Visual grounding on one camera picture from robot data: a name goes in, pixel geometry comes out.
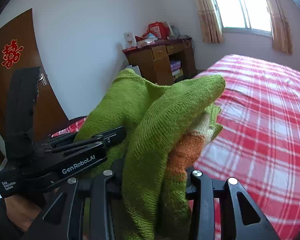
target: purple box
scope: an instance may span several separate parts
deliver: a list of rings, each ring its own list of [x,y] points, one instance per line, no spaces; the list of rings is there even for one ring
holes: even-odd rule
[[[179,68],[181,68],[181,61],[180,60],[170,61],[170,67],[171,67],[172,72],[179,69]]]

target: silver screw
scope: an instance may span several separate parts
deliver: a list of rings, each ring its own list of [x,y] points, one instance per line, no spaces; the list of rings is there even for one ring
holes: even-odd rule
[[[195,171],[192,171],[192,174],[196,177],[200,177],[202,175],[202,172],[195,170]]]
[[[72,178],[69,178],[69,179],[68,179],[68,183],[69,183],[69,184],[74,184],[74,183],[76,183],[76,182],[77,182],[77,179],[76,179],[76,178],[73,178],[73,177],[72,177]]]
[[[112,171],[111,170],[105,170],[105,171],[103,171],[103,175],[105,175],[105,176],[110,176],[110,175],[112,175]]]
[[[238,183],[238,180],[237,180],[236,178],[229,178],[229,179],[228,179],[228,182],[229,182],[230,184],[232,184],[232,185],[235,185],[235,184]]]

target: window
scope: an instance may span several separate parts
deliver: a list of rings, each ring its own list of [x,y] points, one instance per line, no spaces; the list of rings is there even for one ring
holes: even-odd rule
[[[266,0],[213,0],[224,31],[272,36]]]

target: curtain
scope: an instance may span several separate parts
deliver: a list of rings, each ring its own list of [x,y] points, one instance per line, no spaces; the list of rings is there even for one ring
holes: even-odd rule
[[[278,0],[266,0],[271,17],[273,49],[292,55],[292,42],[289,23],[283,14]]]
[[[221,25],[212,0],[197,0],[203,42],[222,43]]]

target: red and white plaid fabric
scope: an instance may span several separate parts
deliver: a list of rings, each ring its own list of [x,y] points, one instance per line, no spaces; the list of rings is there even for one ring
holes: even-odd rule
[[[300,230],[300,72],[228,55],[196,77],[212,74],[226,80],[216,101],[223,130],[194,167],[211,178],[237,178],[280,239],[293,239]]]
[[[65,134],[65,133],[78,132],[81,126],[83,125],[83,123],[86,121],[86,119],[87,119],[86,117],[80,119],[79,121],[69,125],[67,128],[52,134],[51,137],[56,137],[58,135]]]

